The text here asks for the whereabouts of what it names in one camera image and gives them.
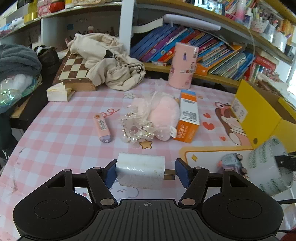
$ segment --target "gray blanket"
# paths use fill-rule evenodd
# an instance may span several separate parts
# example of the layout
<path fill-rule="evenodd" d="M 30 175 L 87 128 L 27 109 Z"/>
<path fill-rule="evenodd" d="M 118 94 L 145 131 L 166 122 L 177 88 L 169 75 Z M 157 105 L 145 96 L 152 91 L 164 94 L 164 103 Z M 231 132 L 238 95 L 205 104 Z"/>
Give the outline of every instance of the gray blanket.
<path fill-rule="evenodd" d="M 0 82 L 7 76 L 26 74 L 36 76 L 41 71 L 41 63 L 36 53 L 23 45 L 0 45 Z"/>

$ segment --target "chessboard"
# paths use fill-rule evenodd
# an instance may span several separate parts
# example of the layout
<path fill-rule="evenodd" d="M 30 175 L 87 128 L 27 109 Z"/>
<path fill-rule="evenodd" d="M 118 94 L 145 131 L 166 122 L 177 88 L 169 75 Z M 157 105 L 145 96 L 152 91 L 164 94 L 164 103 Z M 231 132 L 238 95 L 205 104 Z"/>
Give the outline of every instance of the chessboard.
<path fill-rule="evenodd" d="M 66 88 L 72 88 L 73 91 L 95 91 L 92 81 L 86 78 L 89 70 L 84 66 L 85 62 L 86 59 L 79 54 L 71 54 L 69 50 L 52 84 L 63 82 Z"/>

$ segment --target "pink plush toy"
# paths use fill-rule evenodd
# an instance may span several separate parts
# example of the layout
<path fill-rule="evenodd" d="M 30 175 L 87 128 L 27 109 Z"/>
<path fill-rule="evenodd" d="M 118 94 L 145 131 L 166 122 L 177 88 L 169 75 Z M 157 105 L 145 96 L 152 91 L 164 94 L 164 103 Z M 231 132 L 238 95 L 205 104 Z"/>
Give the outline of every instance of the pink plush toy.
<path fill-rule="evenodd" d="M 147 120 L 156 128 L 156 138 L 167 141 L 171 137 L 171 127 L 175 128 L 180 119 L 180 107 L 173 96 L 161 93 L 149 102 L 144 98 L 135 98 L 131 105 L 137 107 L 139 115 L 147 115 Z"/>

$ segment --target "pink canister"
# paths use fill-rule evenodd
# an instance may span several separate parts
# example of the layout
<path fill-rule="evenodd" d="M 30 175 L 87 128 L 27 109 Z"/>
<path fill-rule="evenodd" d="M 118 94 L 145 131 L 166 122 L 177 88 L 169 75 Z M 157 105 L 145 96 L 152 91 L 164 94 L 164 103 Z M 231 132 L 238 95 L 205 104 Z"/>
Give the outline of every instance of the pink canister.
<path fill-rule="evenodd" d="M 196 69 L 198 47 L 176 43 L 168 83 L 177 89 L 189 89 Z"/>

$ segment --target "pink eraser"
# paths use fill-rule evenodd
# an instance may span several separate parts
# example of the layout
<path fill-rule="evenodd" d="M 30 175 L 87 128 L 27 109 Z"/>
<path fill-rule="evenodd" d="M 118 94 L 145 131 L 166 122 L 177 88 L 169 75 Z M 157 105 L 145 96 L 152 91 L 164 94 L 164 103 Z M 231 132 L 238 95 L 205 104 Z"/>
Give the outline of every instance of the pink eraser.
<path fill-rule="evenodd" d="M 101 142 L 109 143 L 112 141 L 110 131 L 102 114 L 96 114 L 93 117 L 96 130 Z"/>

